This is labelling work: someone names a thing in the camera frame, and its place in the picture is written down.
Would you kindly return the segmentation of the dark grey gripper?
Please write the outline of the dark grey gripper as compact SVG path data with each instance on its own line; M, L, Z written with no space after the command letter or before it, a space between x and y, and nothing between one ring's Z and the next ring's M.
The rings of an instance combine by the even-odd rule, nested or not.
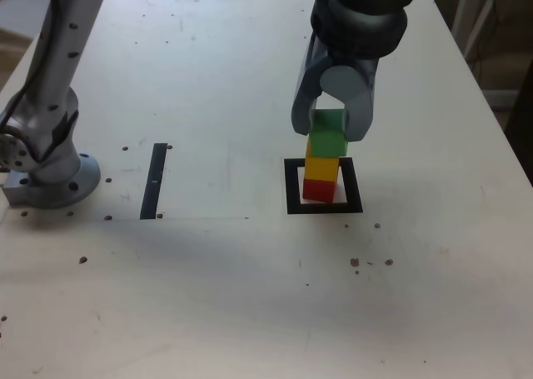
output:
M373 120L378 62L378 59L355 59L332 51L316 36L311 36L309 58L302 64L291 107L294 131L301 135L309 133L311 108L322 90L344 105L346 140L361 141ZM326 69L321 78L315 67Z

